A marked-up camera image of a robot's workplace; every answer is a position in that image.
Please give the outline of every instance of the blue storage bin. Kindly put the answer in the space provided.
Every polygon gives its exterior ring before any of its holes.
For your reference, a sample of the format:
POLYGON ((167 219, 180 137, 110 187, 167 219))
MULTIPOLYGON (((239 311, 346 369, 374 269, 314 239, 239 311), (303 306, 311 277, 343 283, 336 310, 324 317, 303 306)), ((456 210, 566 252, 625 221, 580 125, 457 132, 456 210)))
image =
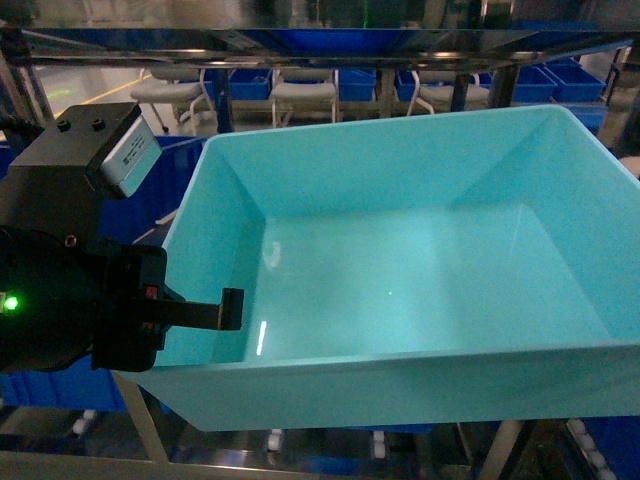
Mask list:
POLYGON ((398 92, 398 100, 401 102, 410 102, 413 96, 413 90, 415 89, 416 82, 413 81, 411 72, 408 70, 402 70, 396 72, 396 91, 398 92))
POLYGON ((553 98, 558 102, 595 102, 605 87, 604 82, 582 68, 566 65, 544 68, 558 84, 553 91, 553 98))
POLYGON ((573 58, 563 58, 561 60, 554 60, 553 62, 546 62, 542 64, 545 67, 577 67, 582 68, 580 62, 576 62, 573 58))
MULTIPOLYGON (((162 155, 134 195, 106 201, 100 234, 131 243, 154 228, 155 221, 178 208, 198 162, 204 137, 157 137, 162 155)), ((0 173, 14 155, 0 145, 0 173)), ((125 404, 107 370, 91 370, 89 357, 67 370, 0 375, 6 405, 58 407, 77 410, 124 411, 125 404)))
POLYGON ((13 151, 5 142, 0 142, 0 179, 7 175, 7 168, 15 158, 13 151))
POLYGON ((167 284, 243 328, 123 375, 208 431, 640 415, 638 216, 552 105, 220 135, 167 284))
POLYGON ((403 32, 397 30, 272 30, 270 32, 294 51, 375 53, 388 50, 403 32))
POLYGON ((606 105, 562 105, 573 113, 582 124, 592 132, 597 132, 607 115, 606 105))
POLYGON ((640 478, 640 417, 584 418, 618 480, 640 478))
POLYGON ((538 67, 520 69, 514 102, 548 102, 558 85, 538 67))
MULTIPOLYGON (((491 88, 491 82, 493 82, 493 75, 491 75, 490 73, 480 73, 478 74, 478 77, 480 79, 480 86, 482 88, 491 88)), ((473 77, 471 77, 471 83, 475 84, 475 80, 473 77)))
POLYGON ((271 93, 271 70, 238 68, 229 77, 233 100, 267 100, 271 93))
POLYGON ((340 70, 338 76, 340 100, 368 102, 376 86, 375 70, 340 70))

